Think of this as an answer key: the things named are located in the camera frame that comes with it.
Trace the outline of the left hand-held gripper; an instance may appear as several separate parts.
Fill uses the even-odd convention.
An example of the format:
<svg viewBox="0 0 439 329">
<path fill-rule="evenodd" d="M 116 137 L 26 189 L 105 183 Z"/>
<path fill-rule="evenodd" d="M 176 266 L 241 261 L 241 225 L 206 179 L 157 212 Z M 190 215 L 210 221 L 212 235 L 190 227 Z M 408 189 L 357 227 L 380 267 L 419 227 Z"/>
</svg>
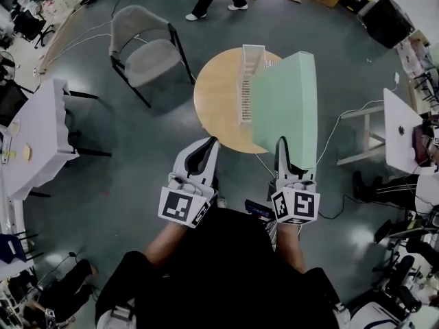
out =
<svg viewBox="0 0 439 329">
<path fill-rule="evenodd" d="M 212 185 L 220 142 L 214 136 L 184 148 L 176 158 L 167 186 L 161 189 L 158 216 L 196 228 L 217 197 Z"/>
</svg>

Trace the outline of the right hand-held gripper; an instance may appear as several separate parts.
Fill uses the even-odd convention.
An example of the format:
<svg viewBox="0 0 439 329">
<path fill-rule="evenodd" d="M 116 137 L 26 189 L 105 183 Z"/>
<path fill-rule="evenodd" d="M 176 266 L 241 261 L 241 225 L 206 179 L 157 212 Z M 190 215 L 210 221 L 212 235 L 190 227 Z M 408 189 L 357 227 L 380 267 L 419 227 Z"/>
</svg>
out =
<svg viewBox="0 0 439 329">
<path fill-rule="evenodd" d="M 289 159 L 287 140 L 276 143 L 275 171 L 277 190 L 270 197 L 278 223 L 305 225 L 317 220 L 320 194 L 314 180 L 303 180 L 304 171 Z"/>
</svg>

